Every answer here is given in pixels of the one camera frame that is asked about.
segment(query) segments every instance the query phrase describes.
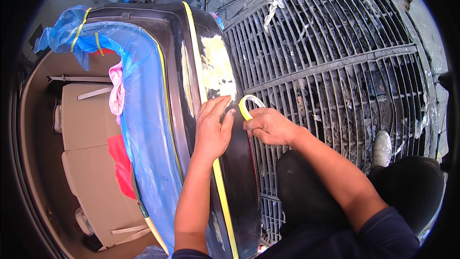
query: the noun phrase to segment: black pants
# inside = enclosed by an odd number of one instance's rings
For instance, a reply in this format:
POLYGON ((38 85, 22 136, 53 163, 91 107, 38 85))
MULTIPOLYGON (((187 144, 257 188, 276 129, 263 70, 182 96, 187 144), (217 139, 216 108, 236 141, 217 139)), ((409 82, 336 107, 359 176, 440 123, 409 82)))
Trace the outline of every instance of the black pants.
MULTIPOLYGON (((299 224, 350 228, 342 208, 299 152, 284 153, 276 163, 276 174, 278 197, 286 216, 281 236, 299 224)), ((368 179, 380 197, 406 220, 414 234, 429 223, 443 194, 443 173, 432 158, 409 156, 388 167, 376 166, 368 179)))

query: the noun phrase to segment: shoe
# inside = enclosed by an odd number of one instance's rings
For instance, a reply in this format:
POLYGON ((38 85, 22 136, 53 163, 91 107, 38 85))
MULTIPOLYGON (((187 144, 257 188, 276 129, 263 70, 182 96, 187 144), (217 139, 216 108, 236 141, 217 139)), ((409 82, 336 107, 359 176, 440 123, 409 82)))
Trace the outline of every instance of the shoe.
POLYGON ((391 139, 386 131, 380 130, 372 147, 372 167, 387 167, 391 160, 391 139))

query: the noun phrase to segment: hand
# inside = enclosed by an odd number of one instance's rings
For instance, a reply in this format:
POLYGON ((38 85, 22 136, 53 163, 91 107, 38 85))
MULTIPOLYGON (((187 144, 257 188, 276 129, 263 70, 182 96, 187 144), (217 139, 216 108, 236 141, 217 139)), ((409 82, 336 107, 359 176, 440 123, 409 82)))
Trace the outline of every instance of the hand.
POLYGON ((295 137, 305 129, 292 123, 273 108, 256 108, 249 113, 253 119, 244 121, 243 128, 249 136, 256 135, 268 145, 292 146, 295 137))
POLYGON ((224 154, 230 143, 236 110, 230 109, 222 124, 220 123, 220 117, 230 99, 230 95, 220 96, 204 102, 201 107, 196 124, 195 149, 192 157, 203 164, 212 166, 214 160, 224 154))

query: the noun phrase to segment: drain grate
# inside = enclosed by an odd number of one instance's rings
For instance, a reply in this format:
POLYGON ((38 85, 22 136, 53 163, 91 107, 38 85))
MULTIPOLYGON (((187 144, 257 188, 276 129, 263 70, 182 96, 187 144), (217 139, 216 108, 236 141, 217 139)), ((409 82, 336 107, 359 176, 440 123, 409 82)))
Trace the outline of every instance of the drain grate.
MULTIPOLYGON (((225 31, 245 94, 305 126, 365 173, 379 130, 391 136, 393 161, 423 155, 426 83, 417 48, 390 0, 283 1, 269 34, 262 30, 267 6, 225 31)), ((256 138, 252 146, 263 240, 274 244, 285 222, 275 166, 288 147, 256 138)))

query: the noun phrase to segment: seat belt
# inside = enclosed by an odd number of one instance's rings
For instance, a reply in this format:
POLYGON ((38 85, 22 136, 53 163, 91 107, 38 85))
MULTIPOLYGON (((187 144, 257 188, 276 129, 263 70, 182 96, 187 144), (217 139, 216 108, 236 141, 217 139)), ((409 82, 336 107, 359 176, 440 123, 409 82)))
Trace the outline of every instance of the seat belt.
MULTIPOLYGON (((117 243, 115 243, 114 245, 110 246, 110 247, 113 247, 115 245, 120 245, 120 244, 123 244, 123 243, 126 243, 126 242, 129 242, 129 241, 133 241, 135 239, 139 239, 141 238, 142 236, 144 235, 147 235, 148 233, 150 233, 150 228, 148 225, 141 225, 141 226, 135 226, 135 227, 131 227, 131 228, 126 228, 126 229, 119 229, 119 230, 111 230, 110 232, 112 234, 121 234, 121 233, 126 233, 126 232, 133 232, 133 231, 138 231, 140 230, 139 232, 136 232, 134 234, 132 234, 131 236, 121 240, 121 241, 118 241, 117 243)), ((99 249, 98 251, 103 251, 103 250, 106 250, 107 248, 106 247, 102 247, 101 249, 99 249)))
POLYGON ((99 94, 104 94, 104 93, 107 93, 107 92, 111 92, 112 89, 113 89, 113 87, 106 87, 106 88, 103 88, 103 89, 99 89, 99 90, 88 92, 88 93, 85 93, 85 94, 82 94, 82 95, 78 95, 77 96, 77 101, 85 99, 85 98, 93 97, 93 96, 96 96, 96 95, 99 95, 99 94))
POLYGON ((126 233, 126 232, 133 232, 133 231, 139 231, 139 230, 144 230, 145 228, 148 228, 149 226, 147 224, 141 225, 141 226, 135 226, 131 228, 125 228, 125 229, 118 229, 118 230, 111 230, 110 232, 112 234, 120 234, 120 233, 126 233))
POLYGON ((80 82, 106 82, 112 83, 109 77, 91 77, 91 76, 70 76, 67 77, 64 74, 62 76, 48 76, 51 80, 60 81, 80 81, 80 82))

